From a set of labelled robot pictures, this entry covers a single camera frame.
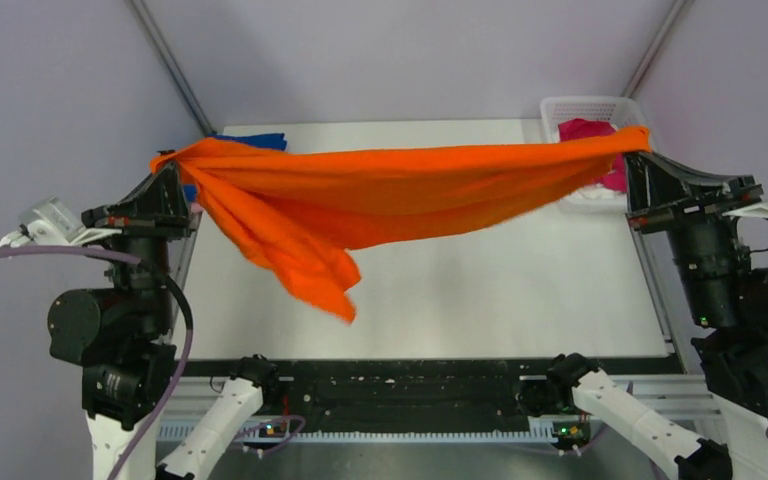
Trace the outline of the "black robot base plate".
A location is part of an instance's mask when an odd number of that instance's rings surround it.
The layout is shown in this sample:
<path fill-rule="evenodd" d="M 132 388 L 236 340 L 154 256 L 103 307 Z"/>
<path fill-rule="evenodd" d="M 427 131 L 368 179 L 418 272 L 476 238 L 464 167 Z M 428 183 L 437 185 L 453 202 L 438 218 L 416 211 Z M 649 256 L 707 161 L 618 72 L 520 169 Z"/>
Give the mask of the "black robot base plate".
<path fill-rule="evenodd" d="M 519 433 L 530 418 L 581 417 L 545 384 L 551 359 L 275 360 L 259 415 L 308 433 Z"/>

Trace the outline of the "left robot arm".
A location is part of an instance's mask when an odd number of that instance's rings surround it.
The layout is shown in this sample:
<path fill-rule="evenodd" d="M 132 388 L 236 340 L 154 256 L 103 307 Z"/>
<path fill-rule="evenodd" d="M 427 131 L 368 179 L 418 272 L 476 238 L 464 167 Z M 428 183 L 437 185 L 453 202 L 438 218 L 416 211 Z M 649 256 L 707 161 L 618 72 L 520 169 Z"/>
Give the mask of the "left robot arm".
<path fill-rule="evenodd" d="M 169 341 L 177 316 L 191 345 L 194 318 L 170 274 L 168 245 L 192 234 L 178 168 L 161 167 L 122 200 L 84 211 L 80 254 L 109 262 L 110 286 L 74 289 L 49 309 L 49 351 L 82 370 L 82 407 L 99 479 L 204 479 L 243 423 L 279 404 L 277 368 L 240 359 L 217 400 L 185 441 L 155 457 L 158 419 L 189 356 Z"/>

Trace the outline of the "orange t-shirt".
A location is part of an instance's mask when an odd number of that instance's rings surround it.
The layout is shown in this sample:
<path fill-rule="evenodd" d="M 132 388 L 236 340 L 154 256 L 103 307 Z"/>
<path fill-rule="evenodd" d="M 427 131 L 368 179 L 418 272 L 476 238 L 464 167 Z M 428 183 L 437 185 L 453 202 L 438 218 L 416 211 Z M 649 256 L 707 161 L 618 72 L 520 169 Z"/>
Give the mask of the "orange t-shirt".
<path fill-rule="evenodd" d="M 354 250 L 459 235 L 555 202 L 650 152 L 646 127 L 561 143 L 296 154 L 206 138 L 156 156 L 254 265 L 313 307 L 352 322 Z"/>

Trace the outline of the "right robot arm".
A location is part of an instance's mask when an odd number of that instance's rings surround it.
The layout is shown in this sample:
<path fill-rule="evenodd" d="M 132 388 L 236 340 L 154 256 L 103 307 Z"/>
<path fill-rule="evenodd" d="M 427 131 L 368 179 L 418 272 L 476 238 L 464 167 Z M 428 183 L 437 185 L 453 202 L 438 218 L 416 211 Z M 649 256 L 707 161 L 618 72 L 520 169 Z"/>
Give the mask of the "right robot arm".
<path fill-rule="evenodd" d="M 554 359 L 518 401 L 531 417 L 589 414 L 669 479 L 768 479 L 768 267 L 752 264 L 743 218 L 768 221 L 768 197 L 750 175 L 717 175 L 658 153 L 625 158 L 629 226 L 666 234 L 693 322 L 705 384 L 726 426 L 723 441 L 667 419 L 593 360 Z"/>

